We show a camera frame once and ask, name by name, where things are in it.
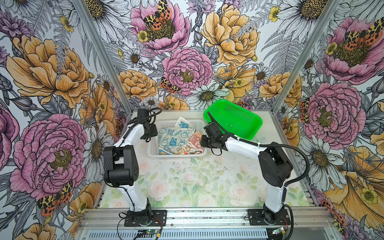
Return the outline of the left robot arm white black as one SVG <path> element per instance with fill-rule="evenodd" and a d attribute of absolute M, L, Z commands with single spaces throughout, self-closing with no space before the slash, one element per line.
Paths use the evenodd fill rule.
<path fill-rule="evenodd" d="M 137 183 L 140 168 L 135 146 L 140 140 L 149 142 L 157 136 L 155 121 L 161 112 L 160 108 L 139 109 L 137 116 L 128 122 L 120 140 L 103 152 L 105 183 L 118 189 L 130 204 L 128 226 L 147 226 L 153 218 L 151 204 Z"/>

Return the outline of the blue bunny pattern towel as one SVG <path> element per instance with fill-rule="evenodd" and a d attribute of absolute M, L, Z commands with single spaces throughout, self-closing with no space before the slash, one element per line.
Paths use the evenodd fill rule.
<path fill-rule="evenodd" d="M 195 133 L 195 127 L 182 117 L 175 124 L 158 130 L 159 155 L 187 155 L 187 141 Z"/>

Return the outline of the green plastic basket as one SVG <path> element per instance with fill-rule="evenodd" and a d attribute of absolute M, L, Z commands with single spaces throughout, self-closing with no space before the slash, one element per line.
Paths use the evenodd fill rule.
<path fill-rule="evenodd" d="M 203 117 L 210 123 L 208 113 L 229 133 L 249 141 L 263 125 L 261 117 L 227 100 L 218 100 L 204 111 Z"/>

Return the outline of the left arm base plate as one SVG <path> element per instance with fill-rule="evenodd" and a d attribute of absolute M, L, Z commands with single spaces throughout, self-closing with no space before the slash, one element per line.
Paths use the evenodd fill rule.
<path fill-rule="evenodd" d="M 125 227 L 164 227 L 167 222 L 167 210 L 152 210 L 141 212 L 128 212 L 125 217 Z"/>

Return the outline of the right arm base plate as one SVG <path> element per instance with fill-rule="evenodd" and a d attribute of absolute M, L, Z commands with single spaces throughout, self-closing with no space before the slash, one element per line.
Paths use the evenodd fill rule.
<path fill-rule="evenodd" d="M 264 209 L 248 209 L 247 215 L 251 226 L 287 226 L 291 224 L 289 213 L 284 208 L 277 213 Z"/>

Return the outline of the white plastic basket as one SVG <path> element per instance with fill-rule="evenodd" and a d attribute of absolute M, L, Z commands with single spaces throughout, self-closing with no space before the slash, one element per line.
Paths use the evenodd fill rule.
<path fill-rule="evenodd" d="M 155 158 L 202 157 L 207 149 L 201 146 L 205 133 L 202 120 L 167 120 L 156 123 L 158 135 L 151 139 L 148 155 Z"/>

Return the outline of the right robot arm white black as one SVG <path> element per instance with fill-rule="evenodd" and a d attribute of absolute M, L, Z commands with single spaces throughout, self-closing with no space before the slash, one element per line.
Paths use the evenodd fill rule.
<path fill-rule="evenodd" d="M 263 210 L 257 213 L 255 220 L 275 225 L 287 215 L 284 203 L 287 194 L 286 182 L 291 176 L 293 165 L 282 146 L 272 143 L 262 147 L 258 143 L 241 139 L 234 134 L 223 134 L 215 123 L 204 127 L 201 145 L 211 150 L 234 152 L 259 161 L 264 180 L 267 182 L 267 198 Z"/>

